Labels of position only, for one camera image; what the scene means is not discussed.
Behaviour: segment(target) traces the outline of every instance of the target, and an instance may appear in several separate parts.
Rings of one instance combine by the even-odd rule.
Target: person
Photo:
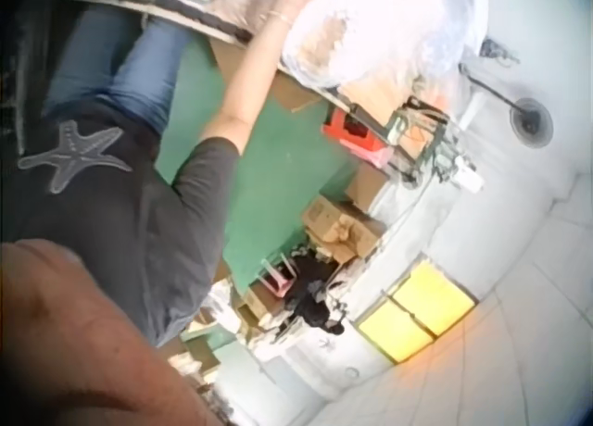
[[[235,163],[308,1],[276,0],[172,186],[153,162],[190,34],[153,21],[111,77],[128,14],[82,16],[2,180],[6,424],[220,426],[154,345],[208,292]]]
[[[237,160],[308,1],[275,1],[172,185],[154,161],[192,32],[153,19],[117,69],[139,20],[88,7],[51,81],[42,123],[3,178],[2,241],[68,248],[152,345],[177,335],[211,287]]]
[[[310,327],[322,329],[332,335],[341,335],[345,328],[341,321],[330,319],[331,312],[325,303],[325,285],[335,271],[335,265],[316,258],[313,250],[301,249],[291,259],[297,270],[297,278],[284,297],[286,310],[293,313],[280,326],[277,336],[302,318]]]

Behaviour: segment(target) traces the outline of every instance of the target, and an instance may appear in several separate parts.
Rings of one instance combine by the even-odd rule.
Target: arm
[[[278,68],[290,23],[309,1],[276,0],[272,11],[284,19],[269,15],[262,30],[251,41],[229,83],[221,109],[202,133],[202,140],[228,139],[243,154]]]
[[[1,271],[2,364],[43,424],[221,425],[70,251],[3,244]]]

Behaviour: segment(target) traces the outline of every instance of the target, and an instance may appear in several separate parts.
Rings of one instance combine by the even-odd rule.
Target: box
[[[270,292],[261,281],[249,286],[244,300],[259,321],[275,317],[284,309],[284,301]]]
[[[370,164],[363,162],[346,188],[346,195],[361,211],[368,213],[375,197],[389,182],[389,176]]]
[[[217,39],[209,40],[222,78],[228,83],[239,68],[245,49]],[[270,93],[282,107],[293,113],[322,100],[317,93],[306,89],[282,72],[276,73]]]
[[[311,232],[309,229],[305,229],[307,235],[309,236],[310,240],[317,245],[322,253],[331,257],[334,261],[338,264],[346,264],[351,259],[356,257],[356,253],[352,251],[347,244],[344,243],[326,243],[318,238],[315,233]]]
[[[191,357],[200,363],[200,375],[207,382],[210,382],[208,376],[210,374],[216,374],[221,363],[212,352],[212,349],[210,349],[206,336],[202,335],[189,340],[186,345]]]
[[[324,196],[318,196],[305,210],[303,223],[309,235],[324,247],[345,244],[359,257],[367,257],[385,232],[385,225],[363,214],[357,208],[345,203],[332,202]]]
[[[318,196],[303,213],[303,224],[324,243],[339,243],[348,238],[352,218],[334,202]]]

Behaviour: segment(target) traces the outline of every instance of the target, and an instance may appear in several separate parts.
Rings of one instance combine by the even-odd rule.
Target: green floor
[[[196,36],[184,55],[158,159],[167,180],[195,146],[223,90],[208,42]],[[339,190],[353,170],[346,151],[321,135],[326,112],[320,102],[293,114],[271,99],[259,118],[239,163],[225,232],[224,257],[241,293],[255,280],[261,260],[301,228],[309,201],[320,189]]]

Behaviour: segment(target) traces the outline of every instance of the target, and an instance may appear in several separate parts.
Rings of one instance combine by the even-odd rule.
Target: bracelet
[[[294,21],[292,21],[291,19],[289,19],[285,14],[283,14],[282,12],[278,12],[278,11],[269,11],[268,14],[261,14],[260,17],[262,19],[268,19],[270,16],[273,17],[277,17],[278,19],[280,19],[281,21],[283,21],[284,23],[286,23],[288,26],[293,26],[295,24]]]

